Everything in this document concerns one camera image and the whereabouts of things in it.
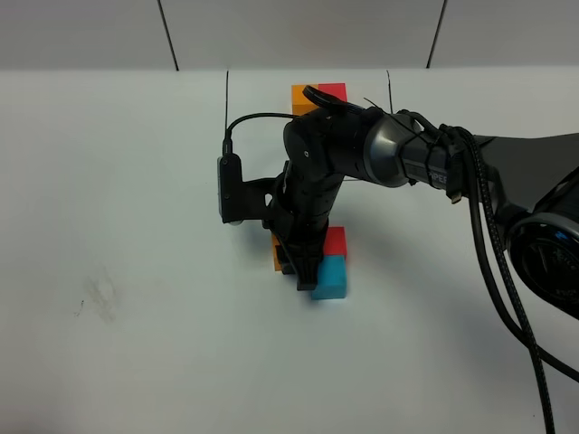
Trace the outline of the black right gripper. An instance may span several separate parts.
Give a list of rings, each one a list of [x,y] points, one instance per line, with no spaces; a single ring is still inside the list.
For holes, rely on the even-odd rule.
[[[263,227],[275,235],[275,270],[297,274],[298,291],[313,291],[318,285],[328,217],[339,188],[339,174],[314,179],[290,160],[275,180],[271,216]]]

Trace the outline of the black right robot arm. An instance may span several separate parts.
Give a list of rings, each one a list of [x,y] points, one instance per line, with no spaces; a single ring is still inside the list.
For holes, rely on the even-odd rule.
[[[361,108],[306,87],[314,109],[283,131],[288,156],[266,225],[301,290],[318,283],[328,216],[345,177],[423,183],[483,207],[498,251],[525,285],[578,314],[578,137],[475,136],[409,110]]]

